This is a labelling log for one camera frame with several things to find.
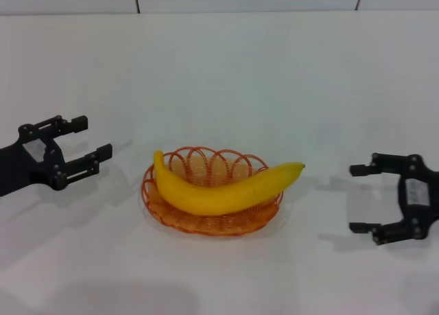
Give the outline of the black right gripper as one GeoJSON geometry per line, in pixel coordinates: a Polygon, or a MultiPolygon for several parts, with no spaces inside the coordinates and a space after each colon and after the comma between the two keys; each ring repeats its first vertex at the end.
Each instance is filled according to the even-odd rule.
{"type": "Polygon", "coordinates": [[[438,221],[438,172],[428,168],[418,154],[372,154],[368,165],[351,165],[352,176],[397,174],[399,205],[403,220],[391,224],[351,222],[356,234],[371,234],[378,246],[405,240],[423,240],[438,221]]]}

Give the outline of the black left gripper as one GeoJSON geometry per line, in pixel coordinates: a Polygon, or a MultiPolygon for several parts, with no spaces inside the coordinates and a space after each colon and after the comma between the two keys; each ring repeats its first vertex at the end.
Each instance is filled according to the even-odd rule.
{"type": "Polygon", "coordinates": [[[99,174],[100,163],[112,158],[110,143],[65,162],[55,142],[57,137],[87,129],[85,115],[71,121],[57,115],[37,124],[20,126],[17,141],[1,149],[1,195],[35,184],[60,191],[71,183],[99,174]]]}

